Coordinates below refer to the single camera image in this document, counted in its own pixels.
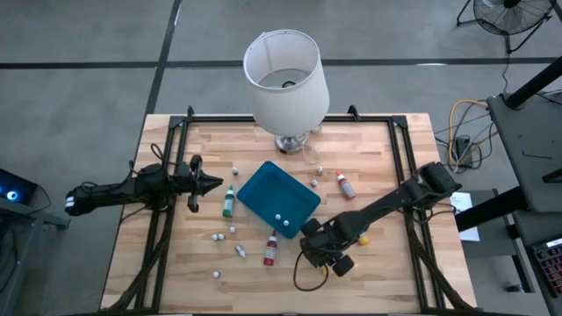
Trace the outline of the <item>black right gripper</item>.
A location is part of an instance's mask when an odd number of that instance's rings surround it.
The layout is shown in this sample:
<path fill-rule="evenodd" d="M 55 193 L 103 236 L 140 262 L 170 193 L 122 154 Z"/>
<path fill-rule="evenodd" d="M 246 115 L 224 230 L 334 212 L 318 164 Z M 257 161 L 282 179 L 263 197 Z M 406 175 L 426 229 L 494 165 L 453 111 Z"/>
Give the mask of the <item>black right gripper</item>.
<path fill-rule="evenodd" d="M 335 217 L 324 224 L 309 219 L 300 231 L 299 241 L 304 257 L 315 267 L 331 267 L 338 277 L 343 277 L 354 266 L 353 260 L 343 253 L 355 243 L 355 227 L 347 219 Z"/>

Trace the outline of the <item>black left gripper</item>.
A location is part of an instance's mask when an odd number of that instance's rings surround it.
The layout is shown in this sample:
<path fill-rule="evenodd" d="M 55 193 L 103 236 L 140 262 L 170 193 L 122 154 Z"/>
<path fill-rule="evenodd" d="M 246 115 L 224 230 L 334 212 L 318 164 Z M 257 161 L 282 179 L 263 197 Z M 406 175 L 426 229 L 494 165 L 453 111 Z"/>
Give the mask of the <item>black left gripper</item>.
<path fill-rule="evenodd" d="M 176 165 L 174 183 L 176 194 L 189 193 L 187 206 L 193 213 L 198 212 L 198 197 L 204 196 L 211 190 L 221 186 L 223 179 L 207 175 L 202 172 L 203 159 L 200 155 L 193 155 L 190 162 L 180 162 Z"/>

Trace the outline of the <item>orange-red food coloring bottle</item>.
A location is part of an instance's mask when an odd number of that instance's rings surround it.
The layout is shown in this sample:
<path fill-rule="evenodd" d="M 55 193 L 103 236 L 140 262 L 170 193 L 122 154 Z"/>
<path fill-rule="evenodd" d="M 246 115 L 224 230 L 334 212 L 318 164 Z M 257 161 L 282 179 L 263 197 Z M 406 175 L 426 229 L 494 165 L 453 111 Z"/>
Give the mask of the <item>orange-red food coloring bottle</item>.
<path fill-rule="evenodd" d="M 338 182 L 342 194 L 346 199 L 353 199 L 356 197 L 357 194 L 353 190 L 349 180 L 340 171 L 336 172 L 336 180 Z"/>

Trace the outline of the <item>green food coloring bottle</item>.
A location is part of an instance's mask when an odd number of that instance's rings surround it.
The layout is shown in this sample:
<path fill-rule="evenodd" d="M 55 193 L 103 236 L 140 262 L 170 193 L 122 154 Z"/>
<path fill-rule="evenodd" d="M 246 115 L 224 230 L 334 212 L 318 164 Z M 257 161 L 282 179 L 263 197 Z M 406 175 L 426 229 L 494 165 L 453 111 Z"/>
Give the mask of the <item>green food coloring bottle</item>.
<path fill-rule="evenodd" d="M 229 186 L 223 205 L 222 216 L 225 218 L 232 218 L 234 214 L 234 187 Z"/>

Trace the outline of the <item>dark red food coloring bottle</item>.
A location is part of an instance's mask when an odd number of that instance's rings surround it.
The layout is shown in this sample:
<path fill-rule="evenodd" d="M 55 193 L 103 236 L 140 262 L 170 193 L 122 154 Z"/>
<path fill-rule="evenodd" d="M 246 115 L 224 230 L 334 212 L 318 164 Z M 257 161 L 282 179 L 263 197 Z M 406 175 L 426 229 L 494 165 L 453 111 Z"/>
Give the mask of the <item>dark red food coloring bottle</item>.
<path fill-rule="evenodd" d="M 263 264 L 265 266 L 274 266 L 277 256 L 277 232 L 273 231 L 267 241 L 263 256 Z"/>

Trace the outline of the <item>blue plastic tray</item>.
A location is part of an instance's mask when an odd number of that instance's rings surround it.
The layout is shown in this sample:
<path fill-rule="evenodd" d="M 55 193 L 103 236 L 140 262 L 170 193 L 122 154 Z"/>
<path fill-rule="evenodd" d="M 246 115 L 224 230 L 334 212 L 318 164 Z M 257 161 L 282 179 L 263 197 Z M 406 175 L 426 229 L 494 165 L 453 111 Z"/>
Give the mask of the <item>blue plastic tray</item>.
<path fill-rule="evenodd" d="M 293 239 L 321 203 L 321 197 L 271 161 L 238 190 L 237 199 L 286 239 Z M 275 220 L 280 214 L 281 220 Z"/>

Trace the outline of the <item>white shade silver table lamp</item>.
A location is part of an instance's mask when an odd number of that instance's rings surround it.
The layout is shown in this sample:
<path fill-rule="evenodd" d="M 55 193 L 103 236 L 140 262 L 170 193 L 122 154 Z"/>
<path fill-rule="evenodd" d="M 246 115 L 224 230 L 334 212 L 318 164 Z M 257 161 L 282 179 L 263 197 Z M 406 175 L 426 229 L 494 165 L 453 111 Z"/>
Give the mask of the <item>white shade silver table lamp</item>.
<path fill-rule="evenodd" d="M 328 113 L 330 95 L 316 42 L 304 32 L 264 32 L 247 48 L 243 71 L 256 123 L 284 154 L 304 150 Z"/>

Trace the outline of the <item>white paper sheet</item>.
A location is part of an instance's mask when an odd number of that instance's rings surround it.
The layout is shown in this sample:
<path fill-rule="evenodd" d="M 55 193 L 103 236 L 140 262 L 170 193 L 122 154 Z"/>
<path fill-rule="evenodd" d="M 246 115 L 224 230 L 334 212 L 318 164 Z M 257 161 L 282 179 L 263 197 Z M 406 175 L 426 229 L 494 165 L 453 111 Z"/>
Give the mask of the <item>white paper sheet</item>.
<path fill-rule="evenodd" d="M 456 209 L 455 215 L 458 215 L 459 213 L 472 207 L 471 194 L 466 192 L 455 192 L 450 197 L 450 203 Z M 480 241 L 479 231 L 477 227 L 464 230 L 463 232 L 459 231 L 459 237 L 461 241 Z"/>

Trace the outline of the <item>black metal beam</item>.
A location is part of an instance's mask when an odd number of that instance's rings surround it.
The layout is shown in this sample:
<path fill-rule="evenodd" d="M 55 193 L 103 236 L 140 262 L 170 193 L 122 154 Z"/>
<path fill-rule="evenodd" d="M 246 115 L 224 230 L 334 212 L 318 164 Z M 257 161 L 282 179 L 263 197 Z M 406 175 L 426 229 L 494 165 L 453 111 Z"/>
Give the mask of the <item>black metal beam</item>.
<path fill-rule="evenodd" d="M 528 209 L 520 187 L 499 193 L 496 189 L 469 190 L 472 207 L 455 216 L 459 232 L 471 229 L 514 211 Z"/>

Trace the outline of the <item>black power strip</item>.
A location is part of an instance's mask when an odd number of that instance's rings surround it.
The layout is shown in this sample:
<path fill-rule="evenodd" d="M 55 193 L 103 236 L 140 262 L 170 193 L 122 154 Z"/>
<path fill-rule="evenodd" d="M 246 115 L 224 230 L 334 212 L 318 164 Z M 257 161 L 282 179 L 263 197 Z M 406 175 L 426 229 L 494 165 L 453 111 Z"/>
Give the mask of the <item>black power strip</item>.
<path fill-rule="evenodd" d="M 454 140 L 454 153 L 457 157 L 458 166 L 461 168 L 471 168 L 473 166 L 472 159 L 472 143 L 471 139 L 467 135 L 458 136 Z"/>

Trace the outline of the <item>black computer blue light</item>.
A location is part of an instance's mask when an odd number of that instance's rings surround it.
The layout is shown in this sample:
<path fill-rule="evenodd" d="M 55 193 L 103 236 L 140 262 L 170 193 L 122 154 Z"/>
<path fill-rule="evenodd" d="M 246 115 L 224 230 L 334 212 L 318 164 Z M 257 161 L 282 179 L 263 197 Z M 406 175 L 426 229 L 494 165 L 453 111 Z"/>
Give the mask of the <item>black computer blue light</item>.
<path fill-rule="evenodd" d="M 37 188 L 38 184 L 0 169 L 0 198 L 21 205 L 30 205 Z"/>

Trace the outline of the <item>grey lower shelf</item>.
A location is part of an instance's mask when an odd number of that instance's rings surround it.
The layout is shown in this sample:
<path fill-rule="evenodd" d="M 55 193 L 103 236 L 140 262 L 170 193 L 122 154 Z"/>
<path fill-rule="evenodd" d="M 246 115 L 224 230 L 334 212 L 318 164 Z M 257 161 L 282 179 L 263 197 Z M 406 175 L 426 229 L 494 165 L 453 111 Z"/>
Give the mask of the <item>grey lower shelf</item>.
<path fill-rule="evenodd" d="M 551 316 L 562 316 L 562 296 L 553 298 L 548 292 L 546 283 L 540 276 L 539 266 L 531 248 L 537 243 L 562 238 L 562 213 L 520 211 L 514 214 L 514 219 L 549 314 Z"/>

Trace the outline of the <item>backlit keyboard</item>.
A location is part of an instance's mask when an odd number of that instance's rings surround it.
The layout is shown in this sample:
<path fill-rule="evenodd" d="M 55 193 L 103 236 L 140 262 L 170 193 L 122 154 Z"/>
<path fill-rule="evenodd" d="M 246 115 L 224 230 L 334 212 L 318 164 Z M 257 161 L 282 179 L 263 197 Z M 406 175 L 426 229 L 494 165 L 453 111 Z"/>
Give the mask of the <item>backlit keyboard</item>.
<path fill-rule="evenodd" d="M 553 298 L 562 296 L 562 238 L 532 246 L 540 276 Z"/>

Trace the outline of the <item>grey side table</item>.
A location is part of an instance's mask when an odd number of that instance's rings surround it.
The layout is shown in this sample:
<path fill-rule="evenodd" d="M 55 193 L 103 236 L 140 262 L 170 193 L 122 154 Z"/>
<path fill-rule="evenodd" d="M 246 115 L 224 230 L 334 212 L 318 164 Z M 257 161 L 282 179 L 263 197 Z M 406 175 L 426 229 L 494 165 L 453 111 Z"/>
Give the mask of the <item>grey side table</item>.
<path fill-rule="evenodd" d="M 501 141 L 529 208 L 535 212 L 562 212 L 562 183 L 544 183 L 542 176 L 562 168 L 562 106 L 541 97 L 512 110 L 500 96 L 487 99 Z M 551 156 L 551 160 L 529 158 Z"/>

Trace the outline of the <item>black stand pole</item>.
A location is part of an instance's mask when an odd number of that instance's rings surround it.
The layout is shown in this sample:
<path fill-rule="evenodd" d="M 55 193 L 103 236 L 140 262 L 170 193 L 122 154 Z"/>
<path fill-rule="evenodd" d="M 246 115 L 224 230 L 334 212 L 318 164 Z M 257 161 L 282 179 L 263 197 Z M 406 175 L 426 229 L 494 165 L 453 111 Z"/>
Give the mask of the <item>black stand pole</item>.
<path fill-rule="evenodd" d="M 540 90 L 562 76 L 562 56 L 543 69 L 521 88 L 504 99 L 505 105 L 512 110 L 520 110 L 522 105 Z"/>

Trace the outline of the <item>black floor fan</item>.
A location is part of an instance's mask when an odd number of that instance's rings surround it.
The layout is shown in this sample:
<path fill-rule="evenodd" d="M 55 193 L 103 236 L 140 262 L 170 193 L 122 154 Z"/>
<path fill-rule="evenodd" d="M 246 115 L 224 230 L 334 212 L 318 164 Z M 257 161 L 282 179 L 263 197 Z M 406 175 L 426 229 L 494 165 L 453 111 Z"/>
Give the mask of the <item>black floor fan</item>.
<path fill-rule="evenodd" d="M 551 18 L 556 4 L 556 0 L 467 0 L 456 26 L 478 24 L 501 36 L 510 55 Z"/>

